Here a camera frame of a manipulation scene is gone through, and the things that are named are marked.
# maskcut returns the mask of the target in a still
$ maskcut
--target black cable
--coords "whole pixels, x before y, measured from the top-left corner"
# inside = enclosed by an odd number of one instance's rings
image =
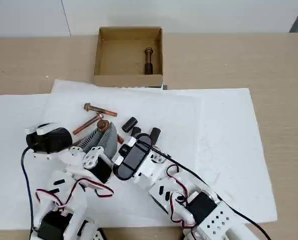
[[[30,237],[31,238],[31,234],[33,232],[33,203],[32,203],[32,196],[31,196],[31,190],[30,190],[30,183],[29,183],[29,178],[28,178],[28,174],[27,171],[25,171],[25,167],[24,167],[24,157],[25,154],[27,153],[27,151],[30,149],[30,147],[28,146],[26,149],[24,149],[22,156],[21,156],[21,167],[22,167],[22,171],[25,177],[25,181],[27,183],[27,189],[28,189],[28,195],[29,195],[29,201],[30,201],[30,212],[31,212],[31,227],[30,227]]]
[[[197,240],[197,239],[195,238],[193,232],[192,232],[192,229],[191,229],[191,235],[192,235],[192,237],[193,237],[194,240]]]
[[[153,146],[151,146],[150,144],[147,144],[144,141],[141,140],[137,140],[138,143],[143,144],[144,146],[146,146],[147,148],[150,148],[151,150],[153,150],[154,152],[156,152],[157,154],[163,156],[164,158],[168,159],[170,162],[178,165],[179,167],[181,167],[182,169],[186,170],[187,172],[191,173],[192,175],[194,175],[197,179],[199,179],[201,182],[203,182],[204,184],[206,184],[207,186],[209,186],[201,177],[199,177],[198,174],[196,174],[195,172],[193,172],[192,170],[188,169],[187,167],[185,167],[184,165],[178,163],[176,160],[173,160],[170,156],[160,152],[158,149],[154,148]],[[247,220],[248,222],[250,222],[252,225],[254,225],[257,229],[260,230],[260,232],[262,232],[262,234],[268,239],[271,240],[270,236],[266,233],[266,231],[256,222],[254,222],[253,220],[251,220],[250,218],[248,218],[247,216],[243,215],[242,213],[238,212],[236,209],[232,208],[230,205],[228,205],[229,208],[231,208],[231,210],[239,215],[240,217],[242,217],[243,219]]]

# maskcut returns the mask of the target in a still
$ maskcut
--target wooden table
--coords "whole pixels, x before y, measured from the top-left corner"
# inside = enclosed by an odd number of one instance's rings
[[[0,38],[0,94],[49,93],[55,78],[90,83],[96,41]],[[163,41],[169,89],[250,88],[278,211],[278,221],[264,227],[273,239],[298,239],[298,34],[164,34]],[[175,240],[180,229],[105,233],[108,239]],[[27,234],[0,231],[0,239]]]

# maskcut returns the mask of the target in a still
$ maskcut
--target open cardboard box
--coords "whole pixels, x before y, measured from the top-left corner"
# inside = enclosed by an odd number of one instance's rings
[[[145,48],[153,48],[153,74],[144,75]],[[161,87],[160,27],[101,27],[93,83],[106,87]]]

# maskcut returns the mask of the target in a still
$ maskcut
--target bolt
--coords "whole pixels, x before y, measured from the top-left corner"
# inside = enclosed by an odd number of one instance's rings
[[[103,114],[98,113],[95,117],[93,117],[90,120],[88,120],[85,124],[83,124],[82,126],[78,127],[77,129],[75,129],[73,131],[73,134],[74,135],[78,134],[80,131],[82,131],[83,129],[86,129],[88,126],[90,126],[91,124],[95,123],[97,120],[100,120],[102,118],[103,118]]]
[[[97,127],[99,129],[100,132],[104,133],[110,126],[110,123],[108,120],[99,120],[97,123]]]
[[[152,65],[153,49],[151,47],[147,47],[146,49],[144,49],[144,53],[145,53],[144,74],[151,75],[153,74],[153,65]]]
[[[124,142],[123,137],[121,137],[120,135],[118,135],[118,143],[122,145],[123,142]]]
[[[109,111],[103,108],[99,108],[97,106],[92,106],[89,102],[84,104],[84,109],[88,112],[89,110],[98,112],[98,113],[103,113],[103,114],[107,114],[107,115],[111,115],[116,117],[118,114],[114,111]]]

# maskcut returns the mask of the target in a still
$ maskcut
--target white wall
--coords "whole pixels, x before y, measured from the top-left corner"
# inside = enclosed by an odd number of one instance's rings
[[[72,35],[100,26],[164,32],[288,32],[298,0],[63,0]],[[0,37],[68,36],[61,0],[0,0]]]
[[[60,0],[0,0],[0,37],[69,35]]]

